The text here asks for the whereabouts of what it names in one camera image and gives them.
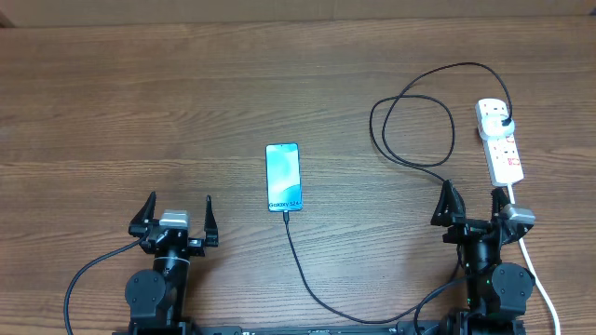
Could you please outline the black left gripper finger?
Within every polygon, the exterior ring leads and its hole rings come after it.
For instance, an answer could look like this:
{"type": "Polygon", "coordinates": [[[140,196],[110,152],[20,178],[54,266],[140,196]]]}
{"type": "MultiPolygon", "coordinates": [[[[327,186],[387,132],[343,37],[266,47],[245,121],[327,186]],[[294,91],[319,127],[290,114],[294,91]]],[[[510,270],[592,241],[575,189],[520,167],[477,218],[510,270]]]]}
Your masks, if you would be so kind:
{"type": "Polygon", "coordinates": [[[210,248],[219,246],[218,226],[212,210],[211,196],[206,197],[206,213],[204,221],[205,242],[204,245],[210,248]]]}
{"type": "Polygon", "coordinates": [[[151,192],[142,208],[129,223],[129,234],[143,237],[155,223],[156,192],[151,192]]]}

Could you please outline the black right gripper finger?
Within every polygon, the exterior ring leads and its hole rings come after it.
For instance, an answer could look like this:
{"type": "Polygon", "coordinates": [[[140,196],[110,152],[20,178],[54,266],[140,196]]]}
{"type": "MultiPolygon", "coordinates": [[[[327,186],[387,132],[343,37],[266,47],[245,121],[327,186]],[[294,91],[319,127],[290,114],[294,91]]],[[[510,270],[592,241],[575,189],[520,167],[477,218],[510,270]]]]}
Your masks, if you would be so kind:
{"type": "Polygon", "coordinates": [[[451,180],[441,186],[439,202],[435,208],[430,224],[450,227],[463,223],[466,219],[466,206],[463,197],[456,190],[451,180]]]}
{"type": "Polygon", "coordinates": [[[502,187],[496,187],[491,191],[492,196],[492,216],[494,218],[505,218],[505,207],[510,204],[510,200],[502,187]]]}

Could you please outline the Galaxy smartphone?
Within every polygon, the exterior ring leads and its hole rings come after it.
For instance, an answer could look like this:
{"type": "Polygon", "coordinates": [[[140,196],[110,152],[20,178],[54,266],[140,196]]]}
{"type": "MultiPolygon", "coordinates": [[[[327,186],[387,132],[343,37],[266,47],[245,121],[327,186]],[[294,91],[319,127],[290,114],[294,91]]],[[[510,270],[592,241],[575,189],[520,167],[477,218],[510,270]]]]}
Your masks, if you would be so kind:
{"type": "Polygon", "coordinates": [[[268,210],[298,211],[303,208],[299,147],[295,142],[265,147],[268,210]]]}

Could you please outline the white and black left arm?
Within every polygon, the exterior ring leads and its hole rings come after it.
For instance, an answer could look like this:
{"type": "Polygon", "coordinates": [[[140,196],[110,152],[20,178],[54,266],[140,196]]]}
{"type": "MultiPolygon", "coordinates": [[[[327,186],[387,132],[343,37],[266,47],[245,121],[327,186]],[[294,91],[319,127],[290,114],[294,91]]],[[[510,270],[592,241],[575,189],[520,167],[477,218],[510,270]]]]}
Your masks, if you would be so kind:
{"type": "Polygon", "coordinates": [[[84,265],[74,275],[62,307],[64,326],[71,335],[70,298],[82,274],[101,261],[139,246],[154,257],[151,269],[140,270],[125,286],[129,306],[127,334],[198,334],[199,327],[183,316],[184,299],[192,257],[203,257],[206,248],[219,246],[217,223],[212,199],[206,197],[203,237],[191,237],[190,216],[185,210],[166,210],[155,218],[156,193],[150,193],[142,208],[129,223],[129,234],[135,241],[84,265]]]}

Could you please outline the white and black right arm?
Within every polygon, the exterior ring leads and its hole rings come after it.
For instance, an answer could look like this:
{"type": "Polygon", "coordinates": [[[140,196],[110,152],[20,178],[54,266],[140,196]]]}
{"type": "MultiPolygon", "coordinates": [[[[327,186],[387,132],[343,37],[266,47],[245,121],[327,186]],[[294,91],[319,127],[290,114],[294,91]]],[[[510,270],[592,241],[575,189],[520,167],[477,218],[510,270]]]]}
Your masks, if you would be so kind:
{"type": "Polygon", "coordinates": [[[501,188],[492,190],[491,219],[467,217],[463,197],[453,183],[441,186],[431,223],[442,226],[446,244],[456,245],[464,276],[450,280],[420,301],[414,311],[414,334],[523,334],[519,319],[536,284],[535,275],[501,259],[503,246],[520,241],[533,227],[535,214],[513,203],[501,188]],[[467,286],[467,307],[453,308],[439,321],[419,320],[422,308],[443,291],[467,286]]]}

